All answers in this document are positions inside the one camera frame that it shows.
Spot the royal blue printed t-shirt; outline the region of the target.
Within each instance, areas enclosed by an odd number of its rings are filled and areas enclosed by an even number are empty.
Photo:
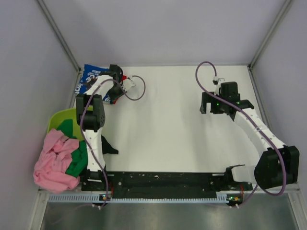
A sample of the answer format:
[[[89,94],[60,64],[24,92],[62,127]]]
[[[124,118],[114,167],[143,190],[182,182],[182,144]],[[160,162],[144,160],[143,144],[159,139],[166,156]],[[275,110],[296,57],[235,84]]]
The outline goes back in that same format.
[[[109,68],[100,68],[97,66],[85,64],[83,68],[83,74],[81,79],[74,90],[74,94],[88,94],[91,95],[97,86],[100,85],[106,79],[112,79],[111,72]],[[112,88],[113,81],[106,82],[103,86],[99,88],[96,92],[97,94],[102,96],[103,103],[105,104],[115,104],[116,101],[110,101],[107,95],[107,92]]]

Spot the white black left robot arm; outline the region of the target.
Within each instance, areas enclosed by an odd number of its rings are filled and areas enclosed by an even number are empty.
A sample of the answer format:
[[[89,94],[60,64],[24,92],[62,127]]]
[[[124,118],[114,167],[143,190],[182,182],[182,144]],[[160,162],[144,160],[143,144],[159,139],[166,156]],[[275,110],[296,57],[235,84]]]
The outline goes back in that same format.
[[[123,71],[111,64],[85,84],[83,93],[76,97],[76,119],[86,143],[88,163],[86,181],[92,182],[98,190],[107,188],[106,163],[103,157],[102,129],[106,121],[104,98],[115,101],[122,93]]]

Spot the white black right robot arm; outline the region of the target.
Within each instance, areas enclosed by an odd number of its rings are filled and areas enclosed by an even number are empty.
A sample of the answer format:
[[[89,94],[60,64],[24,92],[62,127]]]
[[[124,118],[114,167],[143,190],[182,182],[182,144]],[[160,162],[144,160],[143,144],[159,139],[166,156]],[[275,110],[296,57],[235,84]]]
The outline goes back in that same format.
[[[227,168],[229,174],[224,184],[234,190],[241,182],[257,184],[261,189],[270,189],[283,184],[294,184],[298,178],[299,150],[280,141],[258,116],[249,100],[242,100],[236,82],[224,79],[213,81],[214,92],[203,92],[200,112],[207,113],[207,104],[212,114],[230,116],[247,135],[256,148],[257,165],[236,165]]]

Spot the lime green plastic basket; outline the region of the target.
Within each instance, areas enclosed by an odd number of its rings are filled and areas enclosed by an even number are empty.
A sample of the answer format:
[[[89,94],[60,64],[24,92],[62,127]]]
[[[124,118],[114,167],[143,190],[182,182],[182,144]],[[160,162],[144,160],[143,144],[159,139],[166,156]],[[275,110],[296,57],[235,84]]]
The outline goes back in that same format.
[[[76,120],[76,108],[70,108],[66,110],[59,111],[55,113],[49,120],[48,127],[47,127],[47,133],[54,129],[57,129],[58,126],[64,121],[64,120],[72,120],[72,136],[76,137],[78,140],[83,141],[83,137],[80,132],[80,126],[77,124]]]

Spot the black crumpled t-shirt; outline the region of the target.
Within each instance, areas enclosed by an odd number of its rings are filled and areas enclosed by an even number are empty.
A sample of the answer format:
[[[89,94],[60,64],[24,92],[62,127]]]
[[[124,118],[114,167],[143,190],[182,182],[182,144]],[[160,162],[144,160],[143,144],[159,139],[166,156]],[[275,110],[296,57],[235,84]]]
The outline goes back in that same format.
[[[104,136],[101,136],[102,141],[102,154],[119,154],[119,151],[113,148]]]

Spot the green crumpled t-shirt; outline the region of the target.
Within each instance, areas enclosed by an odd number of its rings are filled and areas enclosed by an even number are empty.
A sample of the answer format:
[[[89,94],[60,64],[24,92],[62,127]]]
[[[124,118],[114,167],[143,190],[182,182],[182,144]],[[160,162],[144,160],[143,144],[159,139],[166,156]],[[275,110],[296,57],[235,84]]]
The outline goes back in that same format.
[[[57,128],[57,130],[61,131],[64,135],[69,137],[70,139],[77,138],[73,135],[73,120],[66,119],[64,120]],[[79,141],[79,146],[76,150],[71,153],[72,162],[66,170],[66,174],[78,177],[83,171],[86,169],[88,164],[88,156],[87,156],[87,147],[84,141]]]

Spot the pink crumpled t-shirt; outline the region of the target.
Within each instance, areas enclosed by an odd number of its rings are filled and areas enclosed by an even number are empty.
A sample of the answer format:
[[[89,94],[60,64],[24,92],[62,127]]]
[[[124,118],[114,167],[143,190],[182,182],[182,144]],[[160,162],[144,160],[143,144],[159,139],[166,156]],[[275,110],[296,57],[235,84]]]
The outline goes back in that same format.
[[[74,189],[80,178],[66,174],[66,170],[72,163],[71,154],[78,148],[77,139],[69,138],[60,130],[50,130],[34,167],[35,184],[54,194]]]

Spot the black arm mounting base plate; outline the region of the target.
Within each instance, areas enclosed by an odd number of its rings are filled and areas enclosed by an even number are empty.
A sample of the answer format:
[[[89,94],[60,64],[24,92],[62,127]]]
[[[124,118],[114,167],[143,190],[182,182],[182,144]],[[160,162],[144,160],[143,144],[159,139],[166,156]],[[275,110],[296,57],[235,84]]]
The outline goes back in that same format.
[[[215,198],[221,190],[252,190],[251,184],[235,182],[226,173],[108,171],[107,181],[118,199]]]

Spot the aluminium frame rail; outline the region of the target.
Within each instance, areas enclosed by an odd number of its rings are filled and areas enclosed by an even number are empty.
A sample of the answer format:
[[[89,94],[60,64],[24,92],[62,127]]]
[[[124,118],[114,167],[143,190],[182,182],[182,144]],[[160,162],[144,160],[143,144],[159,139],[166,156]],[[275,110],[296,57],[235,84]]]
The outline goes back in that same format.
[[[272,194],[276,194],[278,193],[280,190],[281,190],[281,186],[279,187],[274,187],[274,188],[270,188],[270,189],[267,189],[267,191],[269,193],[272,193]],[[48,190],[45,190],[45,189],[42,189],[42,188],[39,188],[38,189],[39,192],[43,192],[43,193],[48,193]],[[299,193],[301,191],[300,187],[298,184],[288,184],[284,190],[284,193]],[[235,194],[235,193],[240,193],[241,190],[221,190],[221,191],[217,191],[216,193],[227,193],[227,194]],[[67,190],[67,191],[64,191],[63,193],[102,193],[102,192],[99,192],[99,191],[82,191],[81,190],[81,186],[77,186],[76,188],[74,188],[73,190]],[[260,188],[258,187],[256,190],[255,190],[255,193],[260,193],[260,194],[265,194],[265,192]]]

